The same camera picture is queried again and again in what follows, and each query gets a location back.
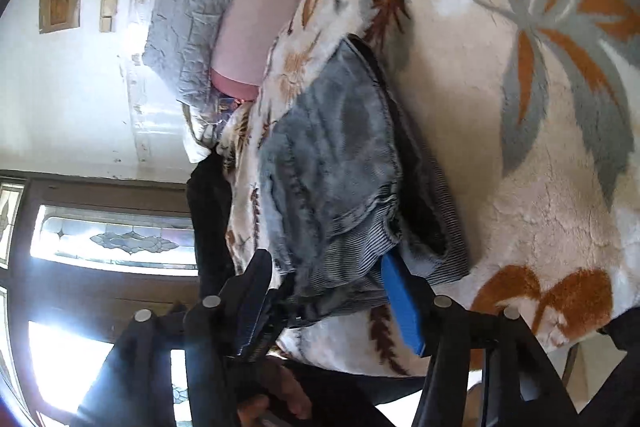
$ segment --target striped fabric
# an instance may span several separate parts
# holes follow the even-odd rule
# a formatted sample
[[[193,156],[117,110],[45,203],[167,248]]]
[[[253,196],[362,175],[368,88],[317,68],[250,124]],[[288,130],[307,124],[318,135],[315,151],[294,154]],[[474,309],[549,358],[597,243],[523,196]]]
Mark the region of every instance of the striped fabric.
[[[395,247],[432,285],[468,273],[444,176],[355,36],[265,140],[260,187],[271,254],[296,274],[291,327],[386,303],[380,258]]]

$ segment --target white wall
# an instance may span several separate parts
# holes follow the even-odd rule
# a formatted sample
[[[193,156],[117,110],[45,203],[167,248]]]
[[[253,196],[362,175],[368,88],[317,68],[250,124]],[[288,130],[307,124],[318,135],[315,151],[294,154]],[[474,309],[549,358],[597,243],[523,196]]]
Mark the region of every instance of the white wall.
[[[134,145],[120,70],[129,0],[116,32],[100,33],[100,0],[81,0],[80,27],[39,34],[38,0],[11,0],[0,18],[0,169],[184,181],[180,107],[145,86],[150,158]]]

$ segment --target beige blanket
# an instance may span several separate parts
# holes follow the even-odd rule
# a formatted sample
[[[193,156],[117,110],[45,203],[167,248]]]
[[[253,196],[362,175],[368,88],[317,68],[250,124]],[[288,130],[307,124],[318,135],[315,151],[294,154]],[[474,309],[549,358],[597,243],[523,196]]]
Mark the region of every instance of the beige blanket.
[[[638,0],[302,0],[220,146],[239,270],[269,248],[258,149],[350,32],[379,55],[456,198],[473,268],[437,293],[483,312],[516,305],[548,350],[638,304]],[[352,373],[426,371],[386,307],[279,345]]]

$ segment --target bed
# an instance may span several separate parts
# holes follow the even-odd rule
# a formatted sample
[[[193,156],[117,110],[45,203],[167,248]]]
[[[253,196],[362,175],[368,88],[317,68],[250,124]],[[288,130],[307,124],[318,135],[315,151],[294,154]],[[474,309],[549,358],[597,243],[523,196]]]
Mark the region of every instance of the bed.
[[[516,306],[548,351],[592,333],[640,299],[639,33],[638,0],[301,0],[218,147],[232,172],[236,269],[269,247],[262,139],[356,34],[462,218],[471,272],[436,292],[476,311]],[[385,308],[287,330],[278,345],[349,373],[424,375],[428,364]]]

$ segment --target silver screw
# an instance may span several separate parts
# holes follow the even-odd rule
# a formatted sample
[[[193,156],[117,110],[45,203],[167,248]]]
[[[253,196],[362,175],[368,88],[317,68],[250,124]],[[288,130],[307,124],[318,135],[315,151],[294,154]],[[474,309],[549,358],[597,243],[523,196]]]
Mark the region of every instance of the silver screw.
[[[520,318],[520,312],[516,306],[507,306],[503,313],[510,321],[517,321]]]
[[[202,305],[205,308],[217,308],[220,306],[220,302],[222,302],[222,300],[217,295],[209,295],[202,300]]]
[[[447,297],[446,295],[436,295],[433,299],[433,303],[438,308],[448,308],[449,306],[451,306],[451,299],[449,299],[449,297]]]
[[[151,318],[151,310],[138,310],[133,318],[137,322],[147,322]]]

